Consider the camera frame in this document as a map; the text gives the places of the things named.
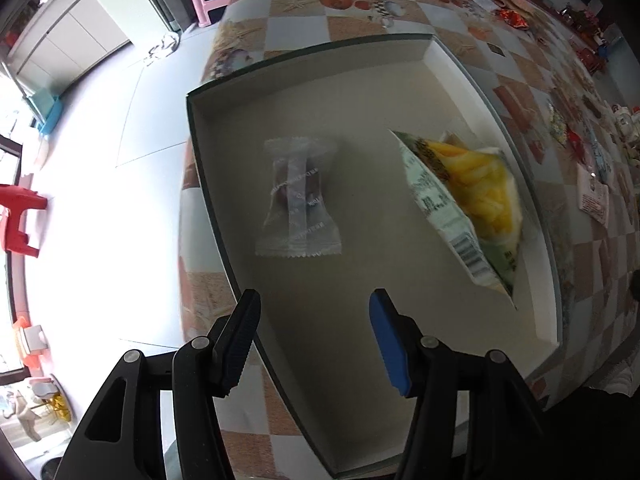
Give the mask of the shallow cardboard box tray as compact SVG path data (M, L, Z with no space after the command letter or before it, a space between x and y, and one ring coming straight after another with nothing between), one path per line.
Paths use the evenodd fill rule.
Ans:
M412 404L388 379L369 321L382 288L420 329L454 350L497 348L522 375L560 342L551 244L524 165L469 73L432 34L367 36L270 58L186 99L198 176L234 292L262 297L257 347L314 454L333 478L396 464ZM513 292L474 285L430 226L405 177L398 133L498 148L524 212ZM261 257L271 204L265 145L329 140L326 209L337 256Z

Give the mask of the red foil candy wrapper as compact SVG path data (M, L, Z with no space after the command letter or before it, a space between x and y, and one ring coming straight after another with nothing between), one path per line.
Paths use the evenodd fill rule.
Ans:
M529 29L529 24L527 23L526 19L523 18L521 14L519 14L518 12L512 9L508 9L508 8L496 9L494 11L494 14L499 20L505 22L507 25L509 25L514 29L519 29L519 30Z

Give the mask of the clear brown snack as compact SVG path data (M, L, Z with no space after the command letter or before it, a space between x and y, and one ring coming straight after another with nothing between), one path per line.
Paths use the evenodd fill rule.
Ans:
M258 256L310 258L342 252L340 230L326 210L322 182L336 151L330 139L299 136L265 142L272 185L269 211L256 242Z

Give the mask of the white cabinet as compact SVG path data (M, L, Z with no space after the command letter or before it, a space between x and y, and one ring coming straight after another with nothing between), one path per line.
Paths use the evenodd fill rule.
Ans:
M28 0L1 34L27 90L63 93L129 39L98 0Z

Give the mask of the blue dustpan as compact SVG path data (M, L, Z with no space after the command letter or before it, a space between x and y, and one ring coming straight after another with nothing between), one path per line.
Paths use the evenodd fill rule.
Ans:
M36 127L43 136L50 136L62 116L63 103L47 89L39 89L26 98L36 120Z

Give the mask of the red plastic chair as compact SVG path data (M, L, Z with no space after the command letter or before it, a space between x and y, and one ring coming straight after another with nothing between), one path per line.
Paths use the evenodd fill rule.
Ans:
M1 248L23 256L37 258L39 249L29 245L29 236L21 228L23 214L28 210L46 210L48 200L29 188L1 185Z

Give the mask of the yellow green chip bag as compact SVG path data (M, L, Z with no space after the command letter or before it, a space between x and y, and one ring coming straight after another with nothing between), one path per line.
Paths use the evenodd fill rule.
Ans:
M416 206L477 286L513 296L523 213L502 153L394 130Z

